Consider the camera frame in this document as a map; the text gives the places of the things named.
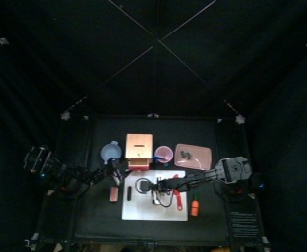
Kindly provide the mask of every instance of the tray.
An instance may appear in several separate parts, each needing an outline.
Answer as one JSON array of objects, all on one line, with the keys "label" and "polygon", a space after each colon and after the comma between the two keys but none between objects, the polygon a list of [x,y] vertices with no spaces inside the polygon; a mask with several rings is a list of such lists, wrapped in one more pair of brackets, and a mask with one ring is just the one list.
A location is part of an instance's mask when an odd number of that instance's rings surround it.
[{"label": "tray", "polygon": [[175,166],[209,170],[211,149],[208,147],[177,144],[175,150]]}]

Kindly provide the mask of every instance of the black wall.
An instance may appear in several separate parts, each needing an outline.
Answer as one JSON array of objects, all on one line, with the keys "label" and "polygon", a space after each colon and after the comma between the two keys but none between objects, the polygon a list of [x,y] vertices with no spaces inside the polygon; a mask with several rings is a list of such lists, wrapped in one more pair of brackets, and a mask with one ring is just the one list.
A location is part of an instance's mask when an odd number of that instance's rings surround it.
[{"label": "black wall", "polygon": [[249,117],[249,147],[267,190],[272,251],[307,251],[307,55]]}]

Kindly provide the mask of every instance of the table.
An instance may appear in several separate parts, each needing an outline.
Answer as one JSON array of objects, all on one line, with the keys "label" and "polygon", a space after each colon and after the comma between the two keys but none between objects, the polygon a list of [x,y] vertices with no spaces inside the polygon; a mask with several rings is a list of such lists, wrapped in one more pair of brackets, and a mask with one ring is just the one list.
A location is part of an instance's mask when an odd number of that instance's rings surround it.
[{"label": "table", "polygon": [[[106,143],[116,140],[124,151],[126,133],[152,134],[153,150],[161,145],[175,149],[179,143],[209,147],[211,168],[223,158],[249,158],[244,127],[232,119],[152,119],[96,115],[76,115],[62,122],[54,154],[61,162],[88,166],[94,170],[101,165],[101,149]],[[153,162],[151,169],[167,167]],[[175,167],[172,162],[168,169],[200,172]],[[215,192],[213,182],[196,186],[199,215],[189,216],[187,221],[122,220],[122,187],[118,188],[118,200],[113,204],[109,201],[112,186],[113,181],[105,179],[76,201],[65,202],[56,199],[56,196],[45,197],[46,210],[41,213],[42,221],[38,225],[41,241],[145,246],[228,246],[232,242],[228,237],[227,204]],[[188,192],[188,206],[191,200],[192,192]]]}]

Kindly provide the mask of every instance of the red object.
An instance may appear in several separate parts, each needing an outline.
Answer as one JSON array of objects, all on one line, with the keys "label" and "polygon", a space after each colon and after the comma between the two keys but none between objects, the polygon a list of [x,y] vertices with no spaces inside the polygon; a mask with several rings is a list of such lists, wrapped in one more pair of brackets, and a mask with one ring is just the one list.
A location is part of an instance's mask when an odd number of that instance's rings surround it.
[{"label": "red object", "polygon": [[180,191],[173,190],[173,194],[176,195],[176,198],[177,198],[177,209],[179,209],[179,211],[181,211],[183,210],[183,203],[181,203]]},{"label": "red object", "polygon": [[191,215],[196,217],[197,213],[199,213],[199,201],[192,201],[192,204],[191,204]]},{"label": "red object", "polygon": [[116,202],[117,201],[117,188],[112,187],[110,188],[110,202]]}]

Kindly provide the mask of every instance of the cable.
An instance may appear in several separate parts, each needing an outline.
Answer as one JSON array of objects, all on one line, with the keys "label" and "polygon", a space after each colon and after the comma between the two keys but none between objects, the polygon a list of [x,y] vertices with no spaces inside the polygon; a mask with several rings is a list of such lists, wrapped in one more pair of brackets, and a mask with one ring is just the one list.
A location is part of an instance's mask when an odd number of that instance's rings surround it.
[{"label": "cable", "polygon": [[175,194],[172,193],[172,195],[171,195],[171,200],[169,200],[169,204],[168,204],[168,205],[164,205],[163,202],[161,202],[161,200],[160,200],[160,198],[157,197],[159,203],[160,203],[160,205],[161,205],[163,207],[165,207],[165,208],[169,208],[169,207],[171,207],[172,201],[173,201],[173,195],[175,195]]}]

